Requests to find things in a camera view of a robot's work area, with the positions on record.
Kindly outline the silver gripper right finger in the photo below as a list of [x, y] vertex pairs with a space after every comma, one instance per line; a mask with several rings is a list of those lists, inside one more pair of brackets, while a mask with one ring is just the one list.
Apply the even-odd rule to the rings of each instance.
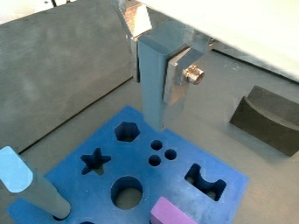
[[186, 95], [188, 86], [202, 82], [204, 72], [195, 65], [204, 53], [211, 50], [214, 39], [196, 36], [190, 44], [183, 44], [170, 58], [163, 88], [163, 101], [174, 105]]

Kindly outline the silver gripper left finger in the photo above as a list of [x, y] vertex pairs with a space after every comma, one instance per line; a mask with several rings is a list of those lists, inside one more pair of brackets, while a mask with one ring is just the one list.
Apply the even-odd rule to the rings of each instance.
[[143, 3], [136, 0], [113, 0], [116, 13], [126, 30], [126, 38], [130, 41], [132, 53], [132, 75], [136, 82], [140, 81], [138, 39], [152, 29], [148, 10]]

